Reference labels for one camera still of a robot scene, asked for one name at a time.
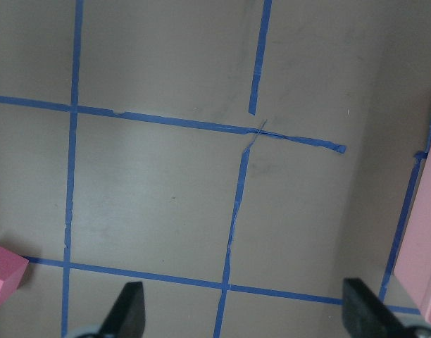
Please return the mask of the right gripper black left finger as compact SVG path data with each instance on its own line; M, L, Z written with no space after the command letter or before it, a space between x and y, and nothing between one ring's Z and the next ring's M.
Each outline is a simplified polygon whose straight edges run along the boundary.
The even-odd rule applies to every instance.
M101 337L142 337L146 325L142 282L128 282L99 329Z

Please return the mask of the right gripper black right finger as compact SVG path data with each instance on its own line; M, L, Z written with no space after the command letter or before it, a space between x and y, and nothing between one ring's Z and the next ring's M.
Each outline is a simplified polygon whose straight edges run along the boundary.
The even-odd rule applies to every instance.
M342 323L354 338L416 337L359 278L343 280Z

